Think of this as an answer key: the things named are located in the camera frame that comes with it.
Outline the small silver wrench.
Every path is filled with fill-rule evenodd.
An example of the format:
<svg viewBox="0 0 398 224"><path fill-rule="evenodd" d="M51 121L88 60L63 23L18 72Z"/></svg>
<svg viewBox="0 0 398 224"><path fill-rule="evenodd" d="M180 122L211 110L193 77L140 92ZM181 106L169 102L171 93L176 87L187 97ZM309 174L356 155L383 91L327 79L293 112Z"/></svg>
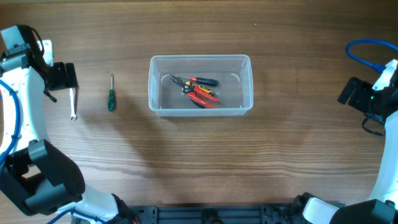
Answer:
<svg viewBox="0 0 398 224"><path fill-rule="evenodd" d="M70 119L72 121L77 120L77 98L78 98L78 93L77 93L77 88L70 88L70 109L71 109L71 115Z"/></svg>

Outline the red black screwdriver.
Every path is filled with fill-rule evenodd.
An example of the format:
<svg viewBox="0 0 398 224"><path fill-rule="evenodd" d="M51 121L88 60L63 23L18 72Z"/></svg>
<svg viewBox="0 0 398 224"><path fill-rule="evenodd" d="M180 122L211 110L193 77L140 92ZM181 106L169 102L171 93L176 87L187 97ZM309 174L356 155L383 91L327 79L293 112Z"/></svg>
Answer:
<svg viewBox="0 0 398 224"><path fill-rule="evenodd" d="M191 82L195 82L201 85L208 85L208 86L218 86L219 82L214 79L210 78L202 78L202 77L180 77L180 76L174 76L172 75L173 78L179 78L179 79L184 79L184 80L190 80Z"/></svg>

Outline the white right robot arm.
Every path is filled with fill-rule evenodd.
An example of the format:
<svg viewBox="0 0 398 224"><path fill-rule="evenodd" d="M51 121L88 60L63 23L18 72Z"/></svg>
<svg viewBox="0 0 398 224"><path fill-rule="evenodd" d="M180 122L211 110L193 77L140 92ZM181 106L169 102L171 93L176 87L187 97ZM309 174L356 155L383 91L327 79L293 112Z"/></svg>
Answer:
<svg viewBox="0 0 398 224"><path fill-rule="evenodd" d="M364 112L385 128L385 147L369 198L352 205L333 204L305 192L292 203L222 207L127 207L112 220L72 210L72 223L397 223L397 60L382 68L375 84L355 77L338 102Z"/></svg>

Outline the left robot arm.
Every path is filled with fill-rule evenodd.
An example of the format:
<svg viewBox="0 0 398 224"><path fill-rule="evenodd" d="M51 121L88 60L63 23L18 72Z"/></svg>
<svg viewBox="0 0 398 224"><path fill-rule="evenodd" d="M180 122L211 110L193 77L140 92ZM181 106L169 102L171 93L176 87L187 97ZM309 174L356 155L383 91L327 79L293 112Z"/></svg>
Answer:
<svg viewBox="0 0 398 224"><path fill-rule="evenodd" d="M50 143L44 99L70 92L76 119L78 80L72 63L55 62L52 43L16 24L1 31L1 191L25 215L71 215L74 222L138 223L139 217L115 194L85 183L79 167Z"/></svg>

